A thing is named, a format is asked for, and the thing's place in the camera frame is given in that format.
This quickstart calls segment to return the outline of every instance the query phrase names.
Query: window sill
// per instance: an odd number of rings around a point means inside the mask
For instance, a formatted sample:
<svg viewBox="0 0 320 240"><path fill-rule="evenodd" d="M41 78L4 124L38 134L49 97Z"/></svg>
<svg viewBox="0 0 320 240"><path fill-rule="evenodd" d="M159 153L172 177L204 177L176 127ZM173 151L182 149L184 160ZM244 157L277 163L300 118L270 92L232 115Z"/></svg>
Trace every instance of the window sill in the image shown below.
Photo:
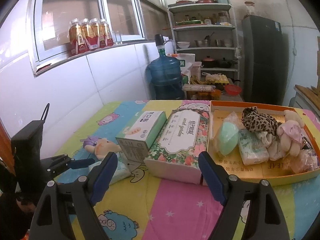
<svg viewBox="0 0 320 240"><path fill-rule="evenodd" d="M102 51L102 50L106 50L106 49L112 49L112 48L117 48L117 47L123 47L123 46L127 46L127 45L134 45L134 44L140 44L140 43L149 43L149 42L154 42L154 41L147 41L147 40L143 40L143 41L135 41L135 42L128 42L128 43L125 43L125 44L118 44L118 45L113 45L111 47L105 47L105 48L101 48L101 49L96 49L96 50L93 50L93 51L88 51L88 52L85 52L85 53L82 53L82 54L78 54L78 55L75 55L75 56L72 56L72 57L68 57L68 58L65 58L65 59L61 59L61 58L57 58L56 60L53 61L53 63L50 63L49 65L47 63L44 63L42 64L43 66L38 66L40 67L33 75L35 77L41 75L42 73L44 72L47 72L48 70L52 69L52 68L55 68L59 65L62 65L68 61L71 61L75 58L79 58L79 57L83 57L83 56L86 56L86 55L89 55L89 54L92 54L92 53L95 53L95 52L98 52L98 51Z"/></svg>

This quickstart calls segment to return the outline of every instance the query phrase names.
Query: leopard print fabric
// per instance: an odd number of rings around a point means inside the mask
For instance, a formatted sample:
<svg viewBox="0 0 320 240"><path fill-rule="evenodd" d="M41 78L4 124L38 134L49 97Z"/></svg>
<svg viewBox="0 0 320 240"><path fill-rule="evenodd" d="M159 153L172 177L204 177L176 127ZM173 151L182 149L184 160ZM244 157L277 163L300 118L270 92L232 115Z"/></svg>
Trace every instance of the leopard print fabric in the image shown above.
<svg viewBox="0 0 320 240"><path fill-rule="evenodd" d="M281 124L269 114L258 114L256 106L247 107L243 110L242 123L249 132L265 131L274 136L277 135L277 128Z"/></svg>

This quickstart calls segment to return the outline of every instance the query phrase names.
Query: green and white box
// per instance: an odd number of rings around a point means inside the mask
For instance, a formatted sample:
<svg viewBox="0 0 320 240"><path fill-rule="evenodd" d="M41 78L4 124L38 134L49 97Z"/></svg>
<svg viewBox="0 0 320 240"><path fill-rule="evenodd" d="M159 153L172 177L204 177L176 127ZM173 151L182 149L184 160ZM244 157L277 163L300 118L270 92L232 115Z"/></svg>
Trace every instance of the green and white box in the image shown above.
<svg viewBox="0 0 320 240"><path fill-rule="evenodd" d="M128 160L143 163L167 117L164 111L141 111L116 136Z"/></svg>

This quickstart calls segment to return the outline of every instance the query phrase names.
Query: silver screw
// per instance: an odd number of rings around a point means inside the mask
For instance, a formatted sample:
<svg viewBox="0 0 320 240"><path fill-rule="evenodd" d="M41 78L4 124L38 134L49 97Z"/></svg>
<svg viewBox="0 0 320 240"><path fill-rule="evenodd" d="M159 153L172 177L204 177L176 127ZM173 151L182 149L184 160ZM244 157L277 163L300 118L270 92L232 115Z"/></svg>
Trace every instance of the silver screw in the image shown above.
<svg viewBox="0 0 320 240"><path fill-rule="evenodd" d="M53 180L50 180L48 183L47 183L47 186L48 187L52 187L54 185L54 181Z"/></svg>
<svg viewBox="0 0 320 240"><path fill-rule="evenodd" d="M263 179L263 180L261 181L261 184L262 184L263 186L268 186L268 185L269 185L269 181Z"/></svg>
<svg viewBox="0 0 320 240"><path fill-rule="evenodd" d="M229 179L230 179L231 181L237 181L237 180L238 180L238 177L237 177L236 175L230 175L230 176L229 176Z"/></svg>
<svg viewBox="0 0 320 240"><path fill-rule="evenodd" d="M87 180L87 176L80 176L80 177L78 178L78 180L79 180L80 182L84 182L84 181Z"/></svg>

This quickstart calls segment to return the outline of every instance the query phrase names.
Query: white cord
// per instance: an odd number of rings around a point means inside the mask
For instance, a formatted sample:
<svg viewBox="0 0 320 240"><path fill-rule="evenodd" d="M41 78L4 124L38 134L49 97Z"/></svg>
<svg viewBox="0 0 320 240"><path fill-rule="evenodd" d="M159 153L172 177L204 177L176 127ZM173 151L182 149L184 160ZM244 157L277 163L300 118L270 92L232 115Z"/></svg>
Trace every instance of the white cord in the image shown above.
<svg viewBox="0 0 320 240"><path fill-rule="evenodd" d="M288 78L287 78L287 84L286 84L286 87L285 87L285 93L286 93L287 90L288 90L288 88L289 88L289 83L290 83L290 80L291 80L292 75L293 75L294 65L295 65L295 62L296 62L297 49L296 49L296 36L295 36L295 33L294 33L293 18L292 18L291 10L290 10L290 8L289 8L288 0L285 0L285 2L287 3L287 8L288 8L288 11L289 11L289 14L290 14L290 18L291 18L291 23L292 23L292 37L293 37L293 49L292 49L293 62L292 62L291 72L290 72L290 74L288 75Z"/></svg>

